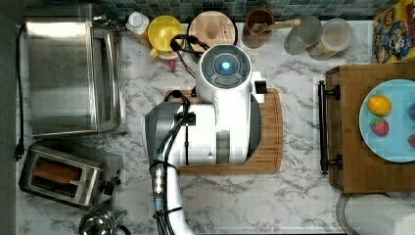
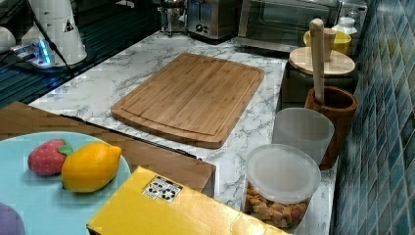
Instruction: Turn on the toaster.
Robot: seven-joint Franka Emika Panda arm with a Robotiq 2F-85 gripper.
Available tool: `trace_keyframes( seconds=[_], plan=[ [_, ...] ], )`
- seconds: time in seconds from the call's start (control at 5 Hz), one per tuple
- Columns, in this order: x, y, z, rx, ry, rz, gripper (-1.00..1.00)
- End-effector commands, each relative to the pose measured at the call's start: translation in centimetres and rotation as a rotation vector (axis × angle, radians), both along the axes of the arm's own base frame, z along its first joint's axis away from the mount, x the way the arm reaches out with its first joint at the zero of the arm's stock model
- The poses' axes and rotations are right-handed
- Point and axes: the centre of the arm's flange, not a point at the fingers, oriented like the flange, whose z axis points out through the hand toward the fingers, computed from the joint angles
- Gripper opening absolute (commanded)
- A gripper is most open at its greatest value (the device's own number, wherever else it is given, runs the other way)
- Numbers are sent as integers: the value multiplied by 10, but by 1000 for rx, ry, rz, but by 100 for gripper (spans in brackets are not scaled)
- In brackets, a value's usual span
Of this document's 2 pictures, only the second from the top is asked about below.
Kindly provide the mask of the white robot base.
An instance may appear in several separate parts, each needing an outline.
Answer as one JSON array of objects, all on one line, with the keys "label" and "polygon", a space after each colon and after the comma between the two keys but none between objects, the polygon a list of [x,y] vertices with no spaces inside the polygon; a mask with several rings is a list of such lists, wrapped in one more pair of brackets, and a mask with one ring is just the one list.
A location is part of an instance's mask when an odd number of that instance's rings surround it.
[{"label": "white robot base", "polygon": [[42,69],[80,66],[88,54],[73,17],[70,0],[25,0],[33,27],[11,48],[19,59]]}]

